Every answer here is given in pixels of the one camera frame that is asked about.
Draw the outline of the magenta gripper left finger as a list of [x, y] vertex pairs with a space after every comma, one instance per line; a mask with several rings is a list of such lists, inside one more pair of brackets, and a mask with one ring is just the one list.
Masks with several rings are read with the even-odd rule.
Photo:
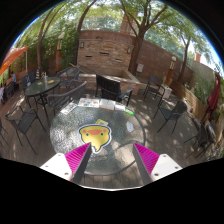
[[79, 184], [91, 153], [91, 144], [87, 143], [66, 154], [55, 154], [41, 166], [41, 169], [75, 184]]

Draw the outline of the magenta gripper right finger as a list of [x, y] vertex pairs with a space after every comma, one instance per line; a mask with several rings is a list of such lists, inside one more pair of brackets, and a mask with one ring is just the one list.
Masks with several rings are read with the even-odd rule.
[[140, 144], [133, 144], [133, 155], [144, 185], [182, 169], [169, 155], [157, 154]]

